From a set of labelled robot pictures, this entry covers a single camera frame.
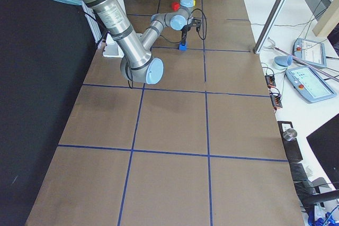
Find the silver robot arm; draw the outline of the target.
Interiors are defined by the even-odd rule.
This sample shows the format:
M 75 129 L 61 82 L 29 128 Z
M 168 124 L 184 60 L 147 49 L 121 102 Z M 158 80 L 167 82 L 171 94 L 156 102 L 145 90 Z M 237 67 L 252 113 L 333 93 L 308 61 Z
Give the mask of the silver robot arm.
M 180 31 L 190 25 L 195 7 L 195 0 L 180 0 L 176 11 L 153 15 L 150 26 L 142 35 L 138 35 L 118 0 L 53 1 L 71 5 L 85 4 L 93 9 L 124 53 L 120 70 L 125 79 L 151 85 L 157 84 L 164 72 L 162 60 L 152 56 L 151 47 L 166 27 Z

